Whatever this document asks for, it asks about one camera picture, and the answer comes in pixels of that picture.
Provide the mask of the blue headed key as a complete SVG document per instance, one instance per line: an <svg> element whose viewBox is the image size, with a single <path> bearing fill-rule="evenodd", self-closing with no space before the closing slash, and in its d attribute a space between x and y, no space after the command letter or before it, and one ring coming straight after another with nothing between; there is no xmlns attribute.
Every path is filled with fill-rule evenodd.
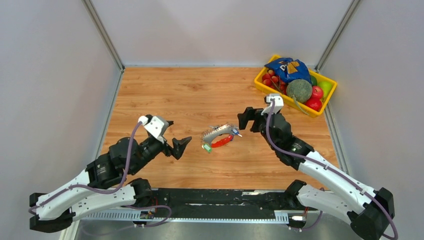
<svg viewBox="0 0 424 240"><path fill-rule="evenodd" d="M242 135L240 134L240 132L239 132L239 130L238 130L237 128L233 128L233 129L231 130L231 134L232 134L233 136L239 136L239 137L242 137Z"/></svg>

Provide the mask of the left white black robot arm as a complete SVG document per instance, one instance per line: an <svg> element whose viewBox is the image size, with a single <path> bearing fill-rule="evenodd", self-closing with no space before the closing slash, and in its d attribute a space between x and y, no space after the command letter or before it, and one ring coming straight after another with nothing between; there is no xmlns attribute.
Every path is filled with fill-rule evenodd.
<svg viewBox="0 0 424 240"><path fill-rule="evenodd" d="M50 193L32 193L29 197L29 228L42 233L62 231L91 214L128 208L154 217L159 208L149 181L137 178L127 181L159 154L180 159L191 142L190 136L167 142L164 133L171 121L158 116L140 118L147 138L138 143L133 135L111 145L107 153L89 163L72 180Z"/></svg>

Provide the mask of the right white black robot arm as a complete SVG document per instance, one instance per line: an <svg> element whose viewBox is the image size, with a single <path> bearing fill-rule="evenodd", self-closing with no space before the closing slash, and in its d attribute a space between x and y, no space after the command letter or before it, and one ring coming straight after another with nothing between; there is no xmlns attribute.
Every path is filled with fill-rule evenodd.
<svg viewBox="0 0 424 240"><path fill-rule="evenodd" d="M260 133L283 164L313 177L331 191L321 192L295 180L286 189L285 201L290 208L303 205L330 214L350 225L363 240L399 238L391 191L384 187L377 190L335 167L310 144L293 135L290 123L279 111L247 107L237 118L242 130L252 121L250 131Z"/></svg>

